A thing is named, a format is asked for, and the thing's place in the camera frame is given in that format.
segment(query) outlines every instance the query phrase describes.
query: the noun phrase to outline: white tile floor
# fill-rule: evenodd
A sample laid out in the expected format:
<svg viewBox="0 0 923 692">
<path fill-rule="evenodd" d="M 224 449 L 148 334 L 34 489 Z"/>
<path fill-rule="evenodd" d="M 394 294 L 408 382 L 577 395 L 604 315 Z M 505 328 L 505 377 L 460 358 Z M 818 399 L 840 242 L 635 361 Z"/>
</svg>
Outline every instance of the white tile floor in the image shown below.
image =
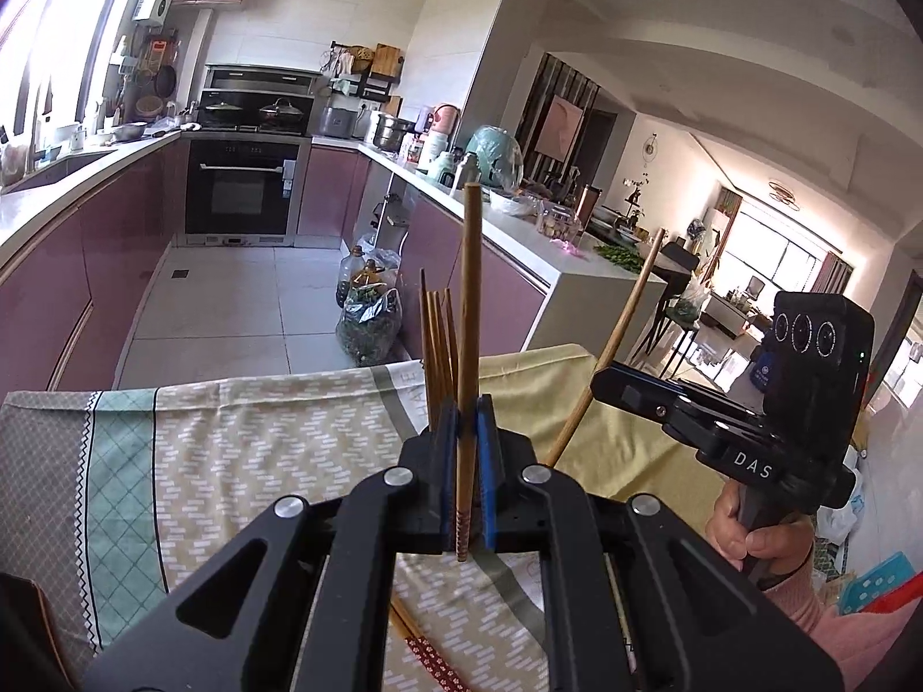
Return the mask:
<svg viewBox="0 0 923 692">
<path fill-rule="evenodd" d="M 339 250 L 172 249 L 119 388 L 348 369 L 333 331 Z M 174 271 L 188 270 L 184 279 Z"/>
</svg>

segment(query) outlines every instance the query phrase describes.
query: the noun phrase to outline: white countertop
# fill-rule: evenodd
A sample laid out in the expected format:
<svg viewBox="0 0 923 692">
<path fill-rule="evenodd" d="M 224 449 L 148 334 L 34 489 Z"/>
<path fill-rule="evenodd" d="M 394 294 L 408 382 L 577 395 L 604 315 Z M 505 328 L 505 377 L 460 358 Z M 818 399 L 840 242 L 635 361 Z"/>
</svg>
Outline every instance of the white countertop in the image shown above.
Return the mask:
<svg viewBox="0 0 923 692">
<path fill-rule="evenodd" d="M 459 219 L 464 219 L 464 205 L 452 196 L 448 187 L 436 184 L 425 174 L 417 171 L 415 164 L 406 164 L 383 154 L 372 145 L 357 140 L 339 140 L 337 138 L 314 137 L 312 145 L 327 147 L 355 148 L 370 159 L 397 174 L 405 182 L 414 185 L 437 205 L 441 205 Z M 523 264 L 540 279 L 553 286 L 562 274 L 569 276 L 596 277 L 597 279 L 623 279 L 634 281 L 634 273 L 613 265 L 608 260 L 592 251 L 596 243 L 593 238 L 586 238 L 586 249 L 582 256 L 566 254 L 560 246 L 538 233 L 534 221 L 514 219 L 492 210 L 489 205 L 483 207 L 483 237 L 498 249 L 509 254 L 513 260 Z"/>
<path fill-rule="evenodd" d="M 101 159 L 96 159 L 60 182 L 0 195 L 0 268 L 54 216 L 67 210 L 84 194 L 129 164 L 174 142 L 179 136 L 180 133 L 168 133 L 156 139 L 120 142 L 111 146 L 112 150 Z M 97 145 L 75 155 L 105 150 L 105 146 Z"/>
</svg>

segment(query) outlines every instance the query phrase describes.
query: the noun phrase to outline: sink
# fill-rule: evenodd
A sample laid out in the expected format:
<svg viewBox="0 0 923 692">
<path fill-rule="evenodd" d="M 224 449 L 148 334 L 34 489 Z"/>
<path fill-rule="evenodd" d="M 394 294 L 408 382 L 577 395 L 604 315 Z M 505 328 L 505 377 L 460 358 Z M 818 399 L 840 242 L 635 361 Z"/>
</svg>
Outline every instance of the sink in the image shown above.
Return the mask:
<svg viewBox="0 0 923 692">
<path fill-rule="evenodd" d="M 40 168 L 28 179 L 12 185 L 8 193 L 17 193 L 22 190 L 31 190 L 35 187 L 45 187 L 46 184 L 61 182 L 64 177 L 69 177 L 75 171 L 79 171 L 86 165 L 98 161 L 103 156 L 112 153 L 111 150 L 94 151 L 93 153 L 81 153 L 77 156 L 65 156 L 63 159 L 52 161 L 46 167 Z"/>
</svg>

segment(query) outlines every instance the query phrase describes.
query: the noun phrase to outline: patterned tablecloth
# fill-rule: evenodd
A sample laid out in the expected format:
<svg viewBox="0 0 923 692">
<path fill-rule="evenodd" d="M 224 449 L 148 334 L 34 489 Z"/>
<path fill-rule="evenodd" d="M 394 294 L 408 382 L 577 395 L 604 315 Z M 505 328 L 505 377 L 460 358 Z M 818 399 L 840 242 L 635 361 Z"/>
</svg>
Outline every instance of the patterned tablecloth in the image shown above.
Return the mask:
<svg viewBox="0 0 923 692">
<path fill-rule="evenodd" d="M 578 347 L 482 360 L 501 426 L 541 456 L 592 372 Z M 283 494 L 348 494 L 426 425 L 419 362 L 157 390 L 13 393 L 0 408 L 0 570 L 46 592 L 79 675 Z M 720 488 L 658 427 L 592 406 L 560 468 L 703 526 Z M 395 586 L 474 689 L 546 689 L 534 554 L 399 555 Z M 386 689 L 437 689 L 389 632 Z"/>
</svg>

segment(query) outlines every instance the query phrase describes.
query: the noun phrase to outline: person's arm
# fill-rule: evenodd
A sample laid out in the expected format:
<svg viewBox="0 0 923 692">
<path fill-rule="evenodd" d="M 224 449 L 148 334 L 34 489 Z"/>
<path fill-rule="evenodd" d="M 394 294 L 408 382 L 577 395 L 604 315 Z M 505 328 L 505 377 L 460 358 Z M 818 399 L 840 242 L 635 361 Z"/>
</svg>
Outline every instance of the person's arm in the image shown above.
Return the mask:
<svg viewBox="0 0 923 692">
<path fill-rule="evenodd" d="M 834 607 L 824 610 L 811 586 L 811 521 L 804 517 L 747 533 L 735 520 L 739 507 L 740 485 L 731 480 L 705 526 L 709 542 L 737 569 L 747 554 L 772 560 L 769 573 L 782 577 L 782 582 L 765 591 L 766 597 L 832 656 L 843 672 L 847 692 L 856 689 L 894 644 L 918 601 L 881 615 L 840 616 Z"/>
</svg>

